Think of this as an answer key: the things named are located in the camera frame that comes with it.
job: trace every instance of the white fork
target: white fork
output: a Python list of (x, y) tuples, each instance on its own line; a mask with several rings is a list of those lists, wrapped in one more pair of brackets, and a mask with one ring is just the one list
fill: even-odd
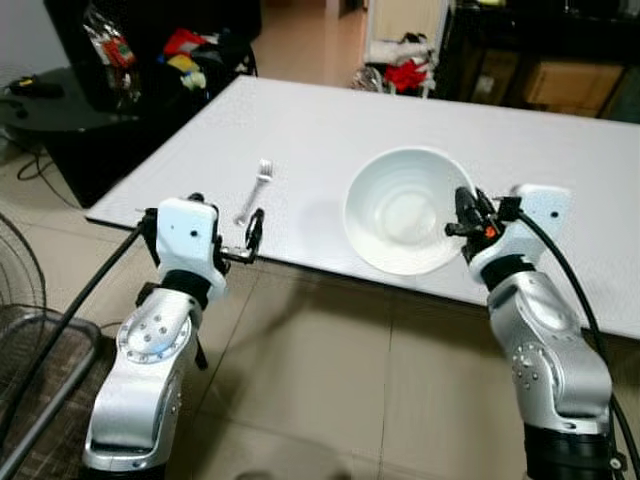
[(258, 194), (264, 186), (273, 180), (273, 163), (270, 160), (261, 159), (260, 166), (258, 168), (258, 176), (256, 177), (256, 184), (253, 186), (253, 190), (249, 194), (249, 198), (244, 203), (242, 211), (238, 214), (233, 222), (239, 227), (244, 227), (247, 224), (253, 204), (258, 199)]

